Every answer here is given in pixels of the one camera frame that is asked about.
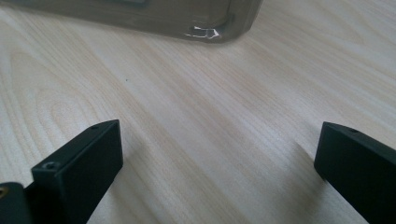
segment light wood surface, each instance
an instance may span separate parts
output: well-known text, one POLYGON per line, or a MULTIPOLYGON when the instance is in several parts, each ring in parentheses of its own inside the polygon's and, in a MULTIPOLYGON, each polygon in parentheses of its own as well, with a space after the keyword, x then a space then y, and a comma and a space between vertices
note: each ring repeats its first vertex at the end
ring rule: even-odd
POLYGON ((109 119, 90 223, 365 223, 313 159, 325 120, 396 148, 396 2, 264 0, 224 45, 0 7, 0 182, 109 119))

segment black plastic part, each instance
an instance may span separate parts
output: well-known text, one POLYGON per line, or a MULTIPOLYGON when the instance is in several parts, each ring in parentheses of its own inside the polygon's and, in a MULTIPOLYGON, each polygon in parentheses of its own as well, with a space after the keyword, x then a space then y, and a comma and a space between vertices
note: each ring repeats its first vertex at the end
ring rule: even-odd
POLYGON ((33 224, 22 184, 0 184, 0 223, 33 224))
POLYGON ((370 223, 396 223, 396 151, 324 122, 315 168, 370 223))
MULTIPOLYGON (((34 182, 24 197, 15 191, 20 198, 13 200, 22 204, 14 202, 13 214, 27 203, 33 223, 86 223, 121 167, 119 121, 91 126, 32 168, 34 182)), ((7 206, 3 199, 0 206, 7 206)), ((29 223, 19 222, 18 216, 5 218, 0 223, 29 223)))

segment hole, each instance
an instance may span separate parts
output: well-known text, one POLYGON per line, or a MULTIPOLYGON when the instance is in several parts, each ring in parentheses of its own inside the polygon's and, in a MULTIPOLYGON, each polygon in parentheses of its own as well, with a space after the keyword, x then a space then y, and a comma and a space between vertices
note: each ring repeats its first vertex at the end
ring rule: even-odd
POLYGON ((8 188, 0 188, 0 199, 6 196, 8 193, 8 188))
POLYGON ((43 167, 44 169, 54 170, 54 169, 58 168, 59 165, 60 165, 59 162, 49 161, 49 162, 47 162, 47 163, 44 163, 44 164, 42 165, 42 167, 43 167))

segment screw hole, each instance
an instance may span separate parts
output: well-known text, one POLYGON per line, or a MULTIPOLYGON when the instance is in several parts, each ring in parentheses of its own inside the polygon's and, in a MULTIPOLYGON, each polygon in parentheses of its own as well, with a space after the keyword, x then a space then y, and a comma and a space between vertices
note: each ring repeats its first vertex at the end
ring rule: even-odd
POLYGON ((8 188, 0 188, 0 199, 6 196, 8 193, 8 188))
POLYGON ((54 169, 58 168, 58 166, 59 166, 59 162, 49 161, 47 163, 44 163, 42 167, 44 169, 54 170, 54 169))

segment wood grain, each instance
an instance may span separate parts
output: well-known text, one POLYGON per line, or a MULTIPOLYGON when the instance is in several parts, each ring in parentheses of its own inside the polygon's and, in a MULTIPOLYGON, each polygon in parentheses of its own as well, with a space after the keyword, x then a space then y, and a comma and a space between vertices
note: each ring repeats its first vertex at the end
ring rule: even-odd
POLYGON ((313 168, 321 123, 396 147, 396 3, 264 0, 206 45, 0 7, 0 182, 120 119, 90 223, 365 223, 313 168))

